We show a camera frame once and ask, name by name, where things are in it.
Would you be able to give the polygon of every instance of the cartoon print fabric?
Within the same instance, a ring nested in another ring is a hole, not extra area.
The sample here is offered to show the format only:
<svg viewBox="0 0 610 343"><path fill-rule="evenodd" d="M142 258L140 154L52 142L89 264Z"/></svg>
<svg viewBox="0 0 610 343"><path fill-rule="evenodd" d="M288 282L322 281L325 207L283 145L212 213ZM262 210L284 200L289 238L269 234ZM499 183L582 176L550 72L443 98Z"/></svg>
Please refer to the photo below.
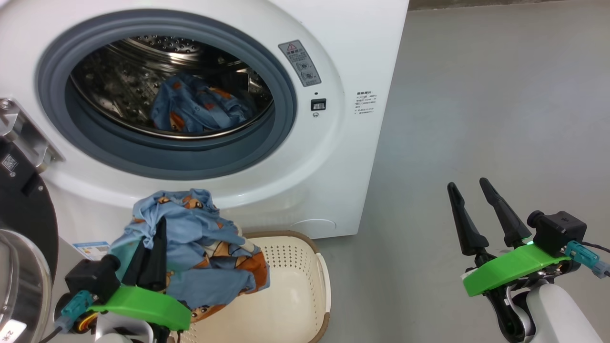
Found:
<svg viewBox="0 0 610 343"><path fill-rule="evenodd" d="M119 280L144 237L153 247L157 222L167 231L167 295L185 301L192 322L218 312L237 296L269 286L268 266L260 248L242 237L232 221L220 217L204 189L157 192L134 205L133 220L109 253L121 261Z"/></svg>
<svg viewBox="0 0 610 343"><path fill-rule="evenodd" d="M150 117L160 130L204 132L230 128L252 114L233 95L200 78L179 73L161 84Z"/></svg>

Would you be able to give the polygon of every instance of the blue clothing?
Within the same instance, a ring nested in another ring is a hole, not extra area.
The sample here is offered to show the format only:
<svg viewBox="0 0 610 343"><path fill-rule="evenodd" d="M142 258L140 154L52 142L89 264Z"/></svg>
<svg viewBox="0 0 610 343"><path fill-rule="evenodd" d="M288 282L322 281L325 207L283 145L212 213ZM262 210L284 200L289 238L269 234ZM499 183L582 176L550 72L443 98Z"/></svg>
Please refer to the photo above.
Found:
<svg viewBox="0 0 610 343"><path fill-rule="evenodd" d="M179 73L161 84L150 117L160 130L204 132L230 128L252 114L231 94L200 78Z"/></svg>
<svg viewBox="0 0 610 343"><path fill-rule="evenodd" d="M133 216L109 250L121 261L119 280L142 238L144 247L152 249L157 222L165 218L167 295L201 312L269 286L260 248L242 237L232 221L220 217L208 191L157 192L138 201Z"/></svg>

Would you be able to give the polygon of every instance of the yellow wire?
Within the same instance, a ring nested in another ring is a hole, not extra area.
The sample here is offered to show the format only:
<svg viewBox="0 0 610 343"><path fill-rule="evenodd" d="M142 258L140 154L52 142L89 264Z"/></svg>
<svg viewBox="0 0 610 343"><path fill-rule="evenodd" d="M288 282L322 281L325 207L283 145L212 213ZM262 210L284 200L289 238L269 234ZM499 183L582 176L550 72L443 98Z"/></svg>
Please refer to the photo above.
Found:
<svg viewBox="0 0 610 343"><path fill-rule="evenodd" d="M81 320L81 323L78 325L78 331L82 331L85 329L87 325L89 325L94 319L98 317L98 313L94 312L89 315L87 318Z"/></svg>

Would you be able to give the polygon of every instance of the concrete floor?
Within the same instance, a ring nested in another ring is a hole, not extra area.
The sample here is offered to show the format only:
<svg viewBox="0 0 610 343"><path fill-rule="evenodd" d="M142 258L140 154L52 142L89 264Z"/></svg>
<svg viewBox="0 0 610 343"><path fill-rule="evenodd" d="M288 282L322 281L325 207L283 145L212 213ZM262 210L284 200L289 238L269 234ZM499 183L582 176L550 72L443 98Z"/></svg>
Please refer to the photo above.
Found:
<svg viewBox="0 0 610 343"><path fill-rule="evenodd" d="M504 342L487 300L459 279L473 263L450 181L492 253L505 247L482 176L522 218L566 210L610 245L608 18L604 1L407 15L360 232L317 242L332 283L323 342ZM64 266L80 258L62 251ZM608 282L582 269L558 281L606 341Z"/></svg>

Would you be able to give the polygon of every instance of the perforated basket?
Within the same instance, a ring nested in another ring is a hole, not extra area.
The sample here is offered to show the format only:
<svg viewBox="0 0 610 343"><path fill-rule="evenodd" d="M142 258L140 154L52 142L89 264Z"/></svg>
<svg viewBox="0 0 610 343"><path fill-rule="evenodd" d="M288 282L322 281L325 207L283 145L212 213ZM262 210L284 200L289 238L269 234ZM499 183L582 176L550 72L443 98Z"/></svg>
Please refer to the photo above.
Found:
<svg viewBox="0 0 610 343"><path fill-rule="evenodd" d="M315 343L330 320L331 284L314 242L293 231L246 235L264 252L271 286L242 295L182 333L188 343Z"/></svg>

